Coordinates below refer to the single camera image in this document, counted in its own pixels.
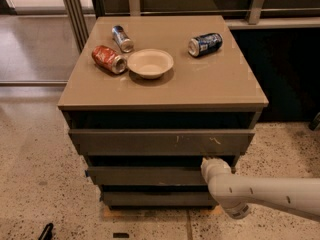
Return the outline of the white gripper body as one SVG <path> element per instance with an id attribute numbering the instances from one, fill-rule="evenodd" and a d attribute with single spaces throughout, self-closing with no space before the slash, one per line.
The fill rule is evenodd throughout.
<path id="1" fill-rule="evenodd" d="M 201 174 L 206 182 L 220 174 L 230 174 L 230 166 L 220 158 L 204 158 L 201 164 Z"/>

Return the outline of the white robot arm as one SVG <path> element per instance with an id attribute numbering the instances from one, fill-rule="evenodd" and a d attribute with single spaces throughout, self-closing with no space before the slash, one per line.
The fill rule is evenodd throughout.
<path id="1" fill-rule="evenodd" d="M 201 173 L 213 199 L 233 219 L 258 204 L 320 221 L 319 178 L 261 178 L 236 175 L 222 159 L 204 159 Z"/>

